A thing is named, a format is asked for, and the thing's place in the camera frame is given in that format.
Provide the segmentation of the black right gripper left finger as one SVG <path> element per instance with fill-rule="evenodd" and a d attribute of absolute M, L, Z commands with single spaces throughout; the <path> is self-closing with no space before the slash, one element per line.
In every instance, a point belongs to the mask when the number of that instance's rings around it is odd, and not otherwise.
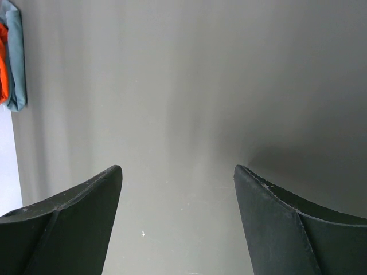
<path fill-rule="evenodd" d="M 1 274 L 102 274 L 122 181 L 114 165 L 1 216 Z"/>

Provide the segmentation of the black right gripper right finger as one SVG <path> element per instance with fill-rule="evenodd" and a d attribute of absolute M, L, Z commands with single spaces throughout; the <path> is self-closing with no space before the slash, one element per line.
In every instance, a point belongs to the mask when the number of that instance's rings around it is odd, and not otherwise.
<path fill-rule="evenodd" d="M 255 274 L 366 274 L 366 219 L 310 202 L 237 165 L 234 183 Z"/>

